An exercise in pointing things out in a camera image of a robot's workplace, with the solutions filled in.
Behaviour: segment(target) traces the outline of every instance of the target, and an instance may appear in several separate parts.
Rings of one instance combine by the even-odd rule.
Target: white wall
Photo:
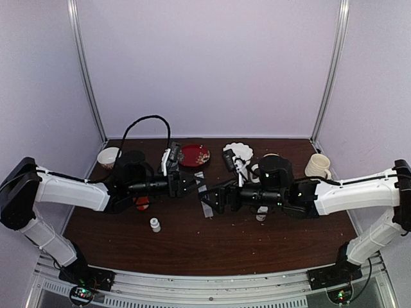
[[[0,1],[0,179],[24,156],[84,176],[100,147],[66,1]],[[61,230],[69,207],[41,207]],[[21,307],[38,251],[0,225],[0,306]]]
[[[161,114],[178,137],[309,137],[340,1],[79,0],[109,137]],[[130,136],[165,136],[141,123]]]
[[[411,2],[350,1],[342,59],[319,142],[340,178],[411,163]],[[356,210],[366,230],[384,211]],[[400,307],[408,308],[411,237],[382,250]]]

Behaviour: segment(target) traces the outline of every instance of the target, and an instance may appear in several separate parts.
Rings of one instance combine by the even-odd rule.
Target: red plate
[[[210,159],[210,151],[199,144],[189,144],[181,147],[179,164],[186,167],[198,167]]]

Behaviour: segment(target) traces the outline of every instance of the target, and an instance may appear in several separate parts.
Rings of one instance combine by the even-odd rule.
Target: small red object
[[[136,205],[137,210],[146,210],[148,208],[148,197],[140,197],[137,199]]]
[[[186,167],[198,167],[210,159],[210,151],[200,144],[189,144],[181,147],[179,164]]]

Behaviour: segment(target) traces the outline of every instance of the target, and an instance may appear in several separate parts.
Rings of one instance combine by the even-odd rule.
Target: small white bottle
[[[267,216],[268,207],[259,207],[256,215],[258,221],[264,221],[265,216]]]
[[[155,233],[160,232],[161,230],[161,226],[157,218],[150,219],[150,226],[153,229],[153,232]]]

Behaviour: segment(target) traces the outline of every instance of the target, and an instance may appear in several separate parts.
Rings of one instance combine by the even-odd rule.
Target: white mug
[[[321,176],[328,180],[331,179],[331,172],[329,167],[331,162],[328,157],[323,154],[313,154],[308,162],[305,175],[306,176]]]

